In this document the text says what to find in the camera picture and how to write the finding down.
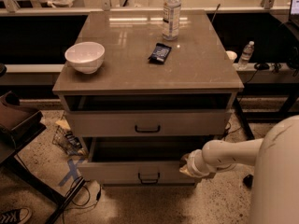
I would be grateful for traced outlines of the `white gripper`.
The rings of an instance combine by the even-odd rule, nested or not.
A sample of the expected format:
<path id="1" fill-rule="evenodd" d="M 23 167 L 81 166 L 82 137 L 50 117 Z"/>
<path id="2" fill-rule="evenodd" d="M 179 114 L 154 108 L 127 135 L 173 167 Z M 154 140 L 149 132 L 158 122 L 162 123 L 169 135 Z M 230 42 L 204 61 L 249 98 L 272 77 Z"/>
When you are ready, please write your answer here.
<path id="1" fill-rule="evenodd" d="M 196 149 L 180 158 L 179 171 L 195 178 L 203 178 L 214 173 L 215 169 L 204 161 L 203 151 Z"/>

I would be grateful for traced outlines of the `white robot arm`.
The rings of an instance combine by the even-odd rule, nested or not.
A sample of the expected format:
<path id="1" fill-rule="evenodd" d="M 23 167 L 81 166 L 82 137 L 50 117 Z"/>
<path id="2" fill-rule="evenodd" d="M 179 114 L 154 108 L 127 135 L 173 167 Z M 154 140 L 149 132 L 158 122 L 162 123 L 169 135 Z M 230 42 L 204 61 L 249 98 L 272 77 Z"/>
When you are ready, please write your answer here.
<path id="1" fill-rule="evenodd" d="M 276 124 L 265 137 L 238 143 L 211 140 L 182 157 L 179 171 L 193 178 L 254 167 L 249 224 L 299 224 L 299 116 Z"/>

